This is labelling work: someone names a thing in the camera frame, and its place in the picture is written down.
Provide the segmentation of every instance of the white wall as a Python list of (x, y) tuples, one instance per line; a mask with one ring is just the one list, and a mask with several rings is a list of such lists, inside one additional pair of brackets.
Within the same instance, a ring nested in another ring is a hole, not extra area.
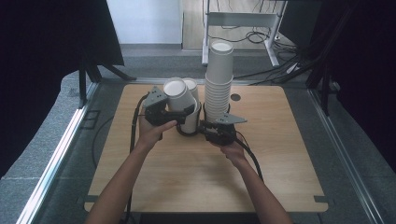
[(120, 44), (180, 44), (181, 0), (107, 0)]

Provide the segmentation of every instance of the aluminum rail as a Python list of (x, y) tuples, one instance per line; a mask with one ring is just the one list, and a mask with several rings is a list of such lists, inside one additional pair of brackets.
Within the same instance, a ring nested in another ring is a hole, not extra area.
[(335, 130), (334, 125), (332, 125), (332, 120), (329, 116), (326, 116), (324, 111), (321, 109), (320, 100), (317, 92), (308, 89), (308, 94), (311, 97), (312, 102), (314, 103), (315, 109), (317, 110), (323, 126), (332, 141), (332, 144), (338, 155), (338, 158), (340, 159), (340, 162), (343, 164), (344, 169), (346, 170), (346, 175), (349, 177), (349, 180), (354, 190), (356, 191), (359, 200), (361, 201), (361, 205), (366, 212), (367, 217), (373, 224), (383, 224), (384, 220), (378, 212), (375, 201), (373, 200), (372, 195), (370, 194), (369, 190), (361, 179), (361, 175), (353, 164), (352, 159), (350, 159), (346, 147), (344, 146), (340, 136), (338, 135), (338, 132)]
[[(92, 83), (88, 89), (88, 98), (91, 99), (95, 91), (97, 90), (99, 84)], [(38, 180), (33, 193), (31, 194), (29, 200), (24, 206), (17, 223), (32, 223), (35, 219), (35, 215), (38, 212), (41, 204), (43, 203), (47, 192), (50, 189), (59, 167), (64, 160), (64, 155), (72, 143), (73, 137), (75, 136), (79, 125), (84, 118), (87, 108), (90, 106), (91, 100), (87, 102), (81, 109), (77, 109), (73, 118), (71, 119), (69, 125), (67, 126), (64, 135), (61, 138), (58, 146), (55, 148), (49, 163), (44, 170), (43, 175)]]

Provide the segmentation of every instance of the person's arm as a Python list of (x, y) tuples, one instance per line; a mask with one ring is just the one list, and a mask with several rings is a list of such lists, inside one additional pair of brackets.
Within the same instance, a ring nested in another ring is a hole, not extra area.
[(250, 166), (245, 157), (244, 149), (233, 142), (228, 146), (220, 147), (220, 150), (241, 174), (260, 223), (292, 223), (289, 214)]
[(173, 120), (163, 126), (153, 127), (143, 116), (139, 118), (139, 139), (134, 150), (100, 194), (86, 223), (119, 223), (145, 158), (160, 138), (161, 133), (176, 124)]

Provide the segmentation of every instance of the person's hand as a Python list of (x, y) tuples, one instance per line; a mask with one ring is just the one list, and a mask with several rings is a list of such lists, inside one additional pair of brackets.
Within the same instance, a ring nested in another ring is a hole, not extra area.
[[(243, 141), (242, 135), (237, 134), (236, 137)], [(235, 167), (238, 167), (241, 163), (248, 161), (245, 157), (245, 150), (235, 141), (227, 146), (219, 146), (212, 144), (215, 147), (219, 147), (221, 152), (225, 154), (226, 158), (229, 159)]]
[(153, 126), (145, 118), (145, 108), (142, 108), (139, 116), (139, 140), (137, 144), (142, 144), (146, 149), (151, 150), (161, 137), (161, 134), (175, 125), (175, 120), (169, 121), (162, 126)]

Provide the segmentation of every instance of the forearm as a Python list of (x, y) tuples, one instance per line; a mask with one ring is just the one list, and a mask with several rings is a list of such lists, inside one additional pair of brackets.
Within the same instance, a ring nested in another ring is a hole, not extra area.
[(290, 216), (247, 161), (238, 165), (260, 223), (292, 223)]
[(136, 145), (102, 191), (86, 223), (119, 222), (147, 154), (148, 150)]

